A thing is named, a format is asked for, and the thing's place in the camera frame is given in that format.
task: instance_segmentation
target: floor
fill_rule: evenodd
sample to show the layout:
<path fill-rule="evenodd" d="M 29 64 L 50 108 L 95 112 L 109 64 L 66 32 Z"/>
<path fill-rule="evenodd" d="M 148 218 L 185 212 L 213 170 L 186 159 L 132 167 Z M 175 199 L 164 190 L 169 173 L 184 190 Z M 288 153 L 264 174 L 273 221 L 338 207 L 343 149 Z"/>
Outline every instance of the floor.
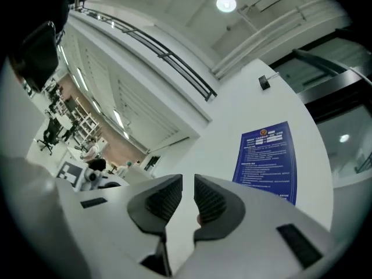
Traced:
<path fill-rule="evenodd" d="M 32 101 L 42 113 L 45 112 L 45 109 L 47 109 L 51 103 L 43 94 L 35 94 L 32 98 Z M 55 176 L 58 171 L 60 161 L 66 152 L 66 147 L 77 146 L 77 143 L 73 138 L 70 138 L 66 143 L 64 141 L 60 141 L 58 144 L 56 144 L 52 149 L 52 155 L 50 155 L 49 150 L 46 148 L 41 151 L 40 147 L 42 147 L 43 144 L 38 143 L 37 140 L 42 140 L 43 132 L 47 129 L 48 123 L 49 117 L 45 114 L 44 123 L 36 134 L 36 137 L 28 150 L 26 158 L 30 162 L 44 166 L 53 176 Z"/>

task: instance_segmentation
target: metal handrail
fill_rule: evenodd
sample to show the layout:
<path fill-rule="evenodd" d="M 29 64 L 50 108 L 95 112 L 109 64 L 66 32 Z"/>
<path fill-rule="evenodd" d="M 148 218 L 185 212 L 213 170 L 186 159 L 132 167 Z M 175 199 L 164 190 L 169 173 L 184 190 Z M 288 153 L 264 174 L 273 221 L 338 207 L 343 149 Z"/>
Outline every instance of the metal handrail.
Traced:
<path fill-rule="evenodd" d="M 111 24 L 113 28 L 119 29 L 122 33 L 129 35 L 130 37 L 145 45 L 147 48 L 152 50 L 159 58 L 163 59 L 178 73 L 180 73 L 204 97 L 205 101 L 208 101 L 212 95 L 217 96 L 217 93 L 205 80 L 203 80 L 200 75 L 197 74 L 194 69 L 188 66 L 187 63 L 185 63 L 173 51 L 171 51 L 168 47 L 163 45 L 152 36 L 134 27 L 130 23 L 108 15 L 107 13 L 85 8 L 83 6 L 79 6 L 75 10 L 93 17 L 94 19 L 100 20 L 101 22 Z"/>
<path fill-rule="evenodd" d="M 363 172 L 363 171 L 366 171 L 366 170 L 369 170 L 372 168 L 372 152 L 370 154 L 370 156 L 368 156 L 368 158 L 366 159 L 366 161 L 363 162 L 363 164 L 357 168 L 355 167 L 355 172 L 357 174 Z"/>

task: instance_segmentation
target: blue poster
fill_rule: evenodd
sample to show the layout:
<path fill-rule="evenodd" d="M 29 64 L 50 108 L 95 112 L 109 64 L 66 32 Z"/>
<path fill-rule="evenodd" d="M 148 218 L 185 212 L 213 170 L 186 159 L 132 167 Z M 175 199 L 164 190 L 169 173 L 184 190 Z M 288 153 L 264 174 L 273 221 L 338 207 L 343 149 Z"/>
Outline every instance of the blue poster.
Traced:
<path fill-rule="evenodd" d="M 242 134 L 232 181 L 296 204 L 297 166 L 288 122 Z"/>

